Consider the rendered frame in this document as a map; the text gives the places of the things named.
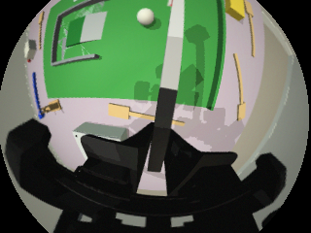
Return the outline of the green flat mat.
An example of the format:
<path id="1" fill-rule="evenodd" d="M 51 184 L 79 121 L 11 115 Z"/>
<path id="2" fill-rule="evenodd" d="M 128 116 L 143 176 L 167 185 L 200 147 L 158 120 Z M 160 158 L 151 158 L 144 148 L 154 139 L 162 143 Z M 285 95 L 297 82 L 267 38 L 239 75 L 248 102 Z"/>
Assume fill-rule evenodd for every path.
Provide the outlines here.
<path id="1" fill-rule="evenodd" d="M 85 47 L 84 55 L 98 54 L 98 58 L 51 66 L 57 15 L 81 1 L 61 0 L 50 9 L 43 49 L 43 78 L 48 100 L 55 97 L 108 97 L 158 101 L 171 12 L 168 0 L 108 0 L 109 4 L 104 1 L 102 8 L 98 3 L 101 12 L 108 12 L 101 44 L 97 40 L 81 43 Z M 182 69 L 176 104 L 206 108 L 217 65 L 217 0 L 186 0 L 184 7 Z M 137 13 L 145 8 L 155 12 L 155 20 L 140 24 Z M 81 47 L 75 46 L 77 49 Z M 78 54 L 82 50 L 75 50 L 75 46 L 57 52 L 57 61 L 83 55 Z"/>

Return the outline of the yellow block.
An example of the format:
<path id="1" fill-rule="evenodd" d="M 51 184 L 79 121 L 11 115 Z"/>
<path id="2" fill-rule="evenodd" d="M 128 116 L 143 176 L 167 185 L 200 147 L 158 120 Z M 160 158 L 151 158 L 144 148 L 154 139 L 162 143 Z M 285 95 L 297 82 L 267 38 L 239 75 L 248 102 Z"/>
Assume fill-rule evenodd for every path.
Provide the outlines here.
<path id="1" fill-rule="evenodd" d="M 244 0 L 225 0 L 225 12 L 234 19 L 244 18 Z"/>

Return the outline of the white golf ball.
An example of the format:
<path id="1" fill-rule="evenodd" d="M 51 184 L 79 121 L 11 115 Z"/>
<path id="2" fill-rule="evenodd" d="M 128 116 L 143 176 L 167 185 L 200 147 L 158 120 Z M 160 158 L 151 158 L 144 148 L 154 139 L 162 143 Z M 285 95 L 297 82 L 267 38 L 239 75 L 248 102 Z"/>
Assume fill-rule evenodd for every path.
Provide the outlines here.
<path id="1" fill-rule="evenodd" d="M 136 19 L 139 19 L 140 24 L 152 23 L 152 20 L 155 20 L 155 12 L 149 11 L 149 8 L 141 9 Z"/>

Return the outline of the blue putter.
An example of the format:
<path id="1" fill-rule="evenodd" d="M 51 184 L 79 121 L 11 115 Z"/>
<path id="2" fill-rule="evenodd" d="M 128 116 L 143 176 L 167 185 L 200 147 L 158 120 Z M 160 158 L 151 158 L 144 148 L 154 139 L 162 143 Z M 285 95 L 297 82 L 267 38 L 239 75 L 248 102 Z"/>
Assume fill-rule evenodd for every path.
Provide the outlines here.
<path id="1" fill-rule="evenodd" d="M 35 97 L 36 97 L 36 102 L 38 102 L 38 108 L 36 109 L 40 109 L 40 105 L 39 105 L 39 100 L 38 100 L 38 94 L 39 93 L 36 93 L 38 92 L 38 88 L 36 88 L 36 78 L 35 78 L 35 74 L 34 71 L 32 71 L 32 75 L 34 75 L 34 78 L 32 78 L 32 82 L 34 82 L 34 84 L 32 86 L 34 86 L 34 90 L 35 90 Z M 42 119 L 42 117 L 44 117 L 44 114 L 42 114 L 43 110 L 39 110 L 39 118 Z"/>

